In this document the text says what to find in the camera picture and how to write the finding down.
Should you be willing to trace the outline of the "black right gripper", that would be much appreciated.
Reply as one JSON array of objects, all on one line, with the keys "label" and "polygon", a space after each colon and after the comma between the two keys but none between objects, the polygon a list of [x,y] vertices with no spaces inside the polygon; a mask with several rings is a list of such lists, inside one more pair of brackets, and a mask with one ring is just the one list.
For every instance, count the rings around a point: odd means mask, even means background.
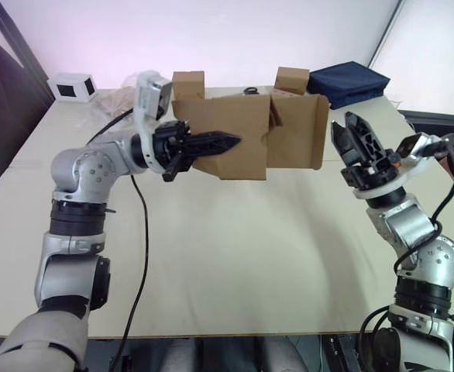
[{"label": "black right gripper", "polygon": [[345,124],[331,122],[331,141],[346,166],[341,175],[347,185],[367,191],[395,179],[399,154],[385,150],[370,124],[357,114],[346,112]]}]

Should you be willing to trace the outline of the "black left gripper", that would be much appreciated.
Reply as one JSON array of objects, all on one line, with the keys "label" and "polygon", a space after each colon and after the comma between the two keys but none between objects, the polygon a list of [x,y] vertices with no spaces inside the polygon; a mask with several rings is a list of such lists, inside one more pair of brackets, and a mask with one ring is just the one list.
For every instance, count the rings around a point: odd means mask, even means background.
[{"label": "black left gripper", "polygon": [[180,120],[159,125],[153,134],[153,151],[163,168],[165,182],[172,182],[178,173],[189,171],[193,160],[185,153],[188,138],[189,155],[193,158],[219,155],[241,142],[240,137],[220,131],[191,136],[188,123]]}]

